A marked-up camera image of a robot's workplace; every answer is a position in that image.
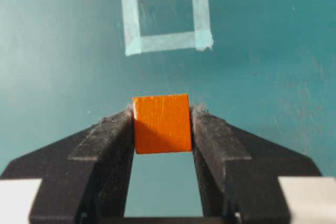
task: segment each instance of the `teal surface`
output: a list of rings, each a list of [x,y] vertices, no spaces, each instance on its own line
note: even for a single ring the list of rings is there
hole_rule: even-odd
[[[141,0],[143,35],[193,30],[191,0]],[[213,49],[124,54],[120,0],[0,0],[0,171],[123,110],[188,93],[336,175],[336,1],[209,0]],[[128,216],[201,215],[190,153],[136,156]]]

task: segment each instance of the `orange block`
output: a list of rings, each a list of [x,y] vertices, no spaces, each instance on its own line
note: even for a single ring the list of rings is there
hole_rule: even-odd
[[[138,154],[192,150],[187,94],[135,97],[133,108]]]

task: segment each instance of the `masking tape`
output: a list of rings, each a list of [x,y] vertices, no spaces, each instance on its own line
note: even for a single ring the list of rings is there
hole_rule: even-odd
[[[138,0],[121,0],[126,56],[142,52],[196,48],[203,51],[213,45],[208,0],[192,0],[194,31],[184,33],[140,35]]]

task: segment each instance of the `wooden block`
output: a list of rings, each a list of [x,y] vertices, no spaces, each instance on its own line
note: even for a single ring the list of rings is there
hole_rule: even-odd
[[[187,94],[135,97],[133,107],[138,154],[192,150]]]

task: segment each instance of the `green background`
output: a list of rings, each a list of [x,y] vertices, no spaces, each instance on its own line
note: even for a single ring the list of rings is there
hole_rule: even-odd
[[[336,1],[209,6],[212,50],[126,57],[121,0],[0,0],[0,171],[134,96],[188,93],[335,176]],[[139,12],[142,35],[193,30],[191,0],[141,0]],[[192,155],[136,155],[125,214],[201,215]]]

